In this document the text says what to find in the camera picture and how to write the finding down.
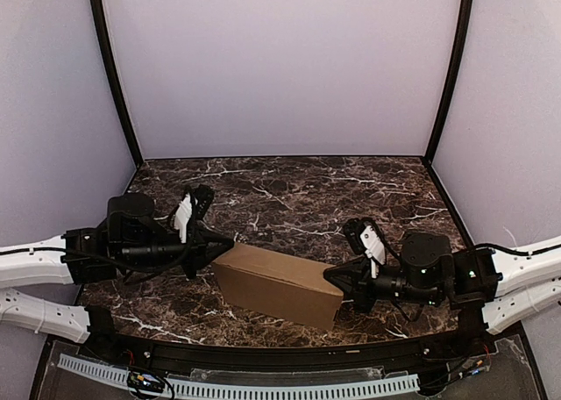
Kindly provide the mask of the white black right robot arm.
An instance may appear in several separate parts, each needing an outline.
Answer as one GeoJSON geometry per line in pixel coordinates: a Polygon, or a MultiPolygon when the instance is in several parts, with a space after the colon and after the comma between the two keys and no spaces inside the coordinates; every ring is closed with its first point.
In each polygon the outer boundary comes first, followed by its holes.
{"type": "Polygon", "coordinates": [[[378,301],[395,307],[447,303],[459,321],[478,321],[495,335],[560,299],[560,239],[519,248],[491,243],[453,251],[444,235],[404,236],[398,266],[384,258],[388,248],[364,232],[353,247],[358,258],[324,271],[344,299],[368,313],[378,301]]]}

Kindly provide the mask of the brown cardboard box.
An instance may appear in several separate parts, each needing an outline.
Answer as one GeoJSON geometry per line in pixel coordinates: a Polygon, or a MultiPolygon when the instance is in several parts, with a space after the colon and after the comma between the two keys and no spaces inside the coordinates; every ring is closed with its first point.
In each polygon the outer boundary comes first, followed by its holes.
{"type": "Polygon", "coordinates": [[[329,264],[236,244],[212,261],[224,300],[274,318],[330,331],[343,291],[323,272],[329,264]]]}

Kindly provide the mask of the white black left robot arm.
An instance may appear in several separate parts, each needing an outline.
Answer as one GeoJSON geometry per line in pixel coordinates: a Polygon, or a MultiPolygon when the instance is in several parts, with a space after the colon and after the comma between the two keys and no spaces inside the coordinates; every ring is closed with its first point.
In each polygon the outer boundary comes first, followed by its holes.
{"type": "Polygon", "coordinates": [[[134,273],[150,280],[179,267],[196,277],[234,241],[202,226],[214,198],[206,186],[186,190],[168,216],[154,217],[148,195],[112,197],[105,220],[97,227],[74,229],[60,236],[1,251],[1,319],[6,324],[42,332],[74,343],[111,339],[115,327],[108,309],[69,306],[19,292],[37,284],[84,285],[134,273]]]}

